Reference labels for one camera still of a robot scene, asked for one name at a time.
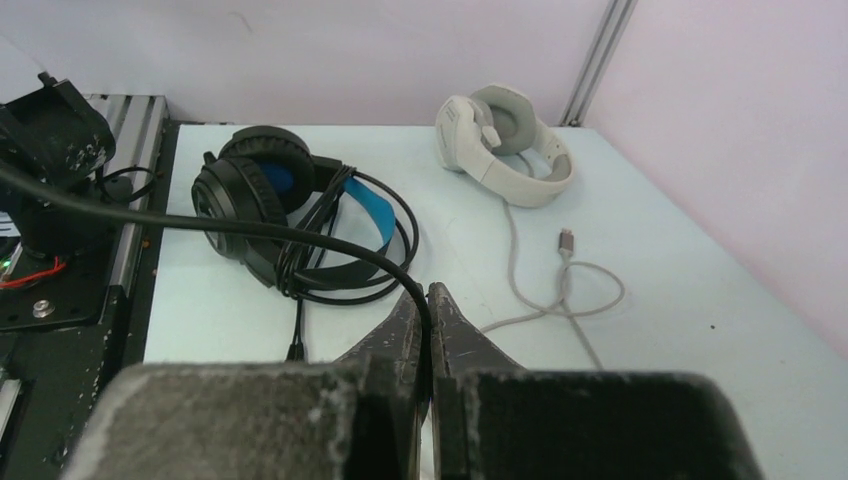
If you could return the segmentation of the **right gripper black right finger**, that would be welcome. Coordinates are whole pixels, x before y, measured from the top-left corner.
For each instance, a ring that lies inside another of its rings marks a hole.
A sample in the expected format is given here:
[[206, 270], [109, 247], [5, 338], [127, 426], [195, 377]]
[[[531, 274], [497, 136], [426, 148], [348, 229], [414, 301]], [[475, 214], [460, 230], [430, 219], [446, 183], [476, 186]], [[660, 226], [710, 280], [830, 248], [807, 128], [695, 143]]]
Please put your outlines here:
[[679, 371], [522, 367], [428, 292], [439, 479], [759, 479], [728, 398]]

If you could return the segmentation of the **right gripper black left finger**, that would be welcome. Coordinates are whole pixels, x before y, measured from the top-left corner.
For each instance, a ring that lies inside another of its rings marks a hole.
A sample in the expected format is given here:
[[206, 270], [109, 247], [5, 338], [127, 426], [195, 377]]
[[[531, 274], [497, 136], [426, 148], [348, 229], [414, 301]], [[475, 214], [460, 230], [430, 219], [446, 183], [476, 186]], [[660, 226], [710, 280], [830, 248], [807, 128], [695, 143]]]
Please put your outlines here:
[[409, 294], [330, 363], [159, 363], [96, 403], [64, 479], [414, 479], [421, 317]]

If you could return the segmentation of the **black headset with blue band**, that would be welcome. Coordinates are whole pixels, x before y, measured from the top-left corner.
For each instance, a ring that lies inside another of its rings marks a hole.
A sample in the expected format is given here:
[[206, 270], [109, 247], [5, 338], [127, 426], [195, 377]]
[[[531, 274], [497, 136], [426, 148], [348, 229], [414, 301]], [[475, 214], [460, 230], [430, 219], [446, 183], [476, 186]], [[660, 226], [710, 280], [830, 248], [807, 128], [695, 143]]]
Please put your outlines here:
[[[200, 218], [257, 221], [288, 226], [289, 214], [307, 210], [295, 229], [331, 236], [344, 197], [358, 203], [373, 221], [381, 239], [377, 254], [386, 256], [400, 241], [400, 266], [409, 269], [420, 231], [408, 203], [381, 180], [342, 161], [311, 153], [295, 133], [272, 126], [254, 126], [234, 133], [218, 153], [206, 152], [191, 187]], [[296, 300], [290, 361], [306, 358], [304, 304], [354, 306], [373, 302], [398, 285], [376, 266], [354, 260], [326, 266], [325, 250], [282, 240], [209, 232], [206, 238], [221, 256], [236, 260], [262, 285]]]

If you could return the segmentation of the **small black on-ear headphones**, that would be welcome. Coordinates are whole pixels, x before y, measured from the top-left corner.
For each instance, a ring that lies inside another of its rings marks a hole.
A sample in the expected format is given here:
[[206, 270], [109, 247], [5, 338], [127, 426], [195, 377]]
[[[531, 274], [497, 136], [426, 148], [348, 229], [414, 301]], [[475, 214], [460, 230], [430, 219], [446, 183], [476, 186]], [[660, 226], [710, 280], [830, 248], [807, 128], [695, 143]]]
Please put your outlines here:
[[421, 332], [429, 333], [432, 330], [433, 317], [429, 310], [427, 295], [423, 293], [422, 288], [412, 277], [400, 266], [385, 257], [351, 242], [280, 225], [244, 220], [201, 219], [102, 205], [98, 202], [74, 197], [49, 184], [40, 182], [5, 161], [1, 163], [1, 184], [22, 195], [36, 200], [45, 200], [73, 214], [102, 219], [116, 225], [137, 224], [164, 229], [228, 233], [249, 238], [282, 240], [315, 246], [363, 260], [385, 271], [406, 290], [421, 318]]

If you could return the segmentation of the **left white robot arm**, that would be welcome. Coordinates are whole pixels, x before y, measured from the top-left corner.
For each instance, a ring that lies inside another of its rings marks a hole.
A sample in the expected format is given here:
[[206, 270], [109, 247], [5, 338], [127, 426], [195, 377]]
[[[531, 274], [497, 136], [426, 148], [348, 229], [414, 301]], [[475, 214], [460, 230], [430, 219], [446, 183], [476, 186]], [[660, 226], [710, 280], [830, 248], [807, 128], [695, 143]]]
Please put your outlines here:
[[[111, 160], [116, 141], [107, 120], [68, 80], [38, 74], [42, 87], [1, 105], [1, 160], [29, 177], [87, 200], [102, 193], [90, 175]], [[108, 221], [60, 209], [1, 188], [28, 252], [41, 258], [83, 255], [112, 240]]]

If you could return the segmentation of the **white gaming headset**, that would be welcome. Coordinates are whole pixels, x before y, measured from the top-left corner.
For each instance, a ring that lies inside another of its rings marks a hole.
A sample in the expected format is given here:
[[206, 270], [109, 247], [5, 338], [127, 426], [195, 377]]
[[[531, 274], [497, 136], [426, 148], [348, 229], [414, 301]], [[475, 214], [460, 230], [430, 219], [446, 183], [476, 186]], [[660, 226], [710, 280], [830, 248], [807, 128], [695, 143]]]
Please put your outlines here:
[[[438, 110], [435, 129], [441, 167], [468, 175], [500, 198], [509, 227], [506, 279], [515, 298], [531, 310], [526, 315], [487, 325], [484, 332], [545, 316], [562, 317], [571, 325], [593, 368], [603, 370], [602, 360], [579, 321], [617, 307], [627, 294], [622, 279], [601, 265], [576, 260], [575, 237], [568, 229], [561, 230], [558, 236], [560, 265], [555, 276], [556, 297], [549, 305], [529, 299], [516, 279], [519, 233], [512, 210], [515, 207], [545, 207], [565, 191], [576, 175], [571, 149], [537, 116], [526, 95], [497, 83], [468, 96], [450, 96]], [[570, 292], [574, 268], [606, 276], [616, 285], [616, 296], [598, 307], [572, 310]]]

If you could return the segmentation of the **left aluminium frame post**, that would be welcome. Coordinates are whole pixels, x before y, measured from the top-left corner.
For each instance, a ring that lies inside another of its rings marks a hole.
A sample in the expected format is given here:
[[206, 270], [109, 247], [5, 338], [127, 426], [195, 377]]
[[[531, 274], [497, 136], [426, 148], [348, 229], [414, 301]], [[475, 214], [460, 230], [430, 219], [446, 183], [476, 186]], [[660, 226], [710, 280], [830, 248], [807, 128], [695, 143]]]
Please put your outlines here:
[[637, 0], [611, 0], [607, 3], [563, 112], [560, 126], [580, 127], [583, 125], [607, 67], [637, 5]]

